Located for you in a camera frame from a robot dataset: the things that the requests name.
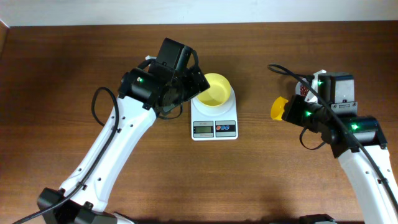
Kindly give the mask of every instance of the wooden table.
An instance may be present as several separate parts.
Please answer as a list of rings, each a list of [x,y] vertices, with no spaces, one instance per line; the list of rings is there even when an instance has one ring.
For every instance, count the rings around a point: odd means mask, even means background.
[[[94,91],[115,93],[122,75],[165,37],[193,47],[204,72],[228,78],[237,94],[239,138],[192,141],[190,104],[158,120],[127,160],[108,212],[161,220],[283,220],[327,213],[363,216],[329,146],[299,143],[302,128],[273,121],[278,96],[296,81],[267,70],[321,69],[355,77],[359,114],[375,116],[398,173],[398,22],[309,22],[170,26],[13,27],[0,60],[0,222],[37,211],[44,187],[57,189],[101,131]],[[98,99],[102,120],[111,111]],[[308,133],[309,146],[321,142]],[[32,223],[42,223],[38,218]]]

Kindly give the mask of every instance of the white digital scale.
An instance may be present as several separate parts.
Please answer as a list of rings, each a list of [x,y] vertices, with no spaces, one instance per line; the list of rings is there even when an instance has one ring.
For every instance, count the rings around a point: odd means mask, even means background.
[[[197,97],[191,100],[192,139],[195,141],[232,140],[238,138],[235,92],[220,106],[207,106]]]

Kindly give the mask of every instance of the white wall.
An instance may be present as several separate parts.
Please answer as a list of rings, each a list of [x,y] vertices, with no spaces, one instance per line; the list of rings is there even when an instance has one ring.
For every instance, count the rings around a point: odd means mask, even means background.
[[[9,26],[397,20],[398,0],[0,0]]]

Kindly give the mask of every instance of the yellow object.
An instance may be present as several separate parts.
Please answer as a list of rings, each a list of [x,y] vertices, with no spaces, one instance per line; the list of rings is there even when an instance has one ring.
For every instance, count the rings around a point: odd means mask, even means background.
[[[209,73],[205,75],[210,88],[200,93],[197,98],[206,106],[220,106],[225,103],[231,95],[231,85],[222,75]]]
[[[289,102],[289,101],[281,96],[275,100],[275,102],[271,108],[271,118],[272,119],[282,121],[282,114],[285,112],[284,106],[287,102]]]

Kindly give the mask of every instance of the green led indicator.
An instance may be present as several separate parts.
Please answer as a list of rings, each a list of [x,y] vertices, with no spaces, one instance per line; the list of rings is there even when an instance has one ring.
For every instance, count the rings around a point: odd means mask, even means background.
[[[352,128],[353,130],[357,130],[357,129],[359,128],[359,126],[356,125],[356,124],[352,124],[352,125],[351,125],[351,128]]]

